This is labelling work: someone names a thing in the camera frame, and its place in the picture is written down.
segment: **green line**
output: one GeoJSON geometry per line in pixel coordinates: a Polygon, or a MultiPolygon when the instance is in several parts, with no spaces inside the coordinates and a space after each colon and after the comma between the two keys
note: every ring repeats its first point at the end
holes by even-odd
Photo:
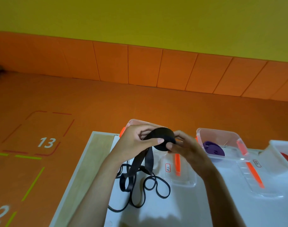
{"type": "Polygon", "coordinates": [[[30,157],[30,156],[25,156],[25,155],[15,155],[15,157],[18,158],[25,158],[25,159],[42,159],[42,158],[38,158],[38,157],[30,157]]]}
{"type": "Polygon", "coordinates": [[[8,220],[8,222],[6,223],[6,226],[5,227],[8,227],[11,223],[11,221],[13,220],[13,218],[15,217],[17,211],[16,212],[13,212],[12,216],[10,217],[10,219],[8,220]]]}
{"type": "Polygon", "coordinates": [[[26,197],[28,196],[28,194],[30,193],[31,189],[33,188],[33,186],[35,185],[36,181],[38,180],[38,178],[40,177],[41,173],[43,172],[45,167],[42,168],[42,170],[40,171],[40,173],[38,174],[38,176],[36,177],[36,179],[34,180],[34,182],[31,184],[30,188],[28,189],[28,191],[26,192],[26,194],[24,195],[24,198],[22,198],[21,202],[23,202],[26,197]]]}
{"type": "Polygon", "coordinates": [[[1,156],[8,156],[8,154],[0,153],[1,156]]]}

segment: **forearm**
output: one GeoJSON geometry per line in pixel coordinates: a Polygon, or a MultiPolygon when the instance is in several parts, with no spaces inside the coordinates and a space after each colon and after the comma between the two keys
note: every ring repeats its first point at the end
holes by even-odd
{"type": "Polygon", "coordinates": [[[214,169],[203,178],[214,227],[245,227],[221,174],[214,169]]]}
{"type": "Polygon", "coordinates": [[[68,226],[104,225],[113,183],[120,165],[111,154],[106,157],[68,226]]]}

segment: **number 13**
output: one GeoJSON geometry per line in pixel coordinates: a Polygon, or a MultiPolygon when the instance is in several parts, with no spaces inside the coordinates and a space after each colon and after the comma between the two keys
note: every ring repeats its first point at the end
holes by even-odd
{"type": "MultiPolygon", "coordinates": [[[[42,142],[39,144],[38,147],[42,146],[42,144],[44,143],[44,141],[45,141],[46,139],[47,139],[47,137],[41,138],[42,142]]],[[[52,147],[53,143],[55,142],[55,139],[54,139],[54,138],[51,138],[51,139],[49,139],[49,140],[51,140],[51,141],[48,142],[48,144],[49,144],[48,146],[44,146],[45,148],[50,148],[50,147],[52,147]]]]}

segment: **hand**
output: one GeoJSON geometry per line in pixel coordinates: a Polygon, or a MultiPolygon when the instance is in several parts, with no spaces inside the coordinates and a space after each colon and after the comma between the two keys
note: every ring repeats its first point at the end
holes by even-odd
{"type": "Polygon", "coordinates": [[[175,137],[180,141],[176,144],[167,143],[167,149],[183,156],[194,171],[204,180],[211,172],[216,171],[215,166],[206,152],[198,144],[195,138],[182,131],[175,131],[175,137]]]}
{"type": "Polygon", "coordinates": [[[119,164],[137,156],[141,151],[151,146],[164,142],[161,138],[142,140],[157,127],[152,125],[130,125],[128,126],[110,155],[118,160],[119,164]]]}

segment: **yellow wall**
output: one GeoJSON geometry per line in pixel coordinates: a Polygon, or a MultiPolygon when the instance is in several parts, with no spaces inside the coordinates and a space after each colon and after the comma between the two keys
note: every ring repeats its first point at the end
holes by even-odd
{"type": "Polygon", "coordinates": [[[288,62],[288,0],[0,0],[0,30],[288,62]]]}

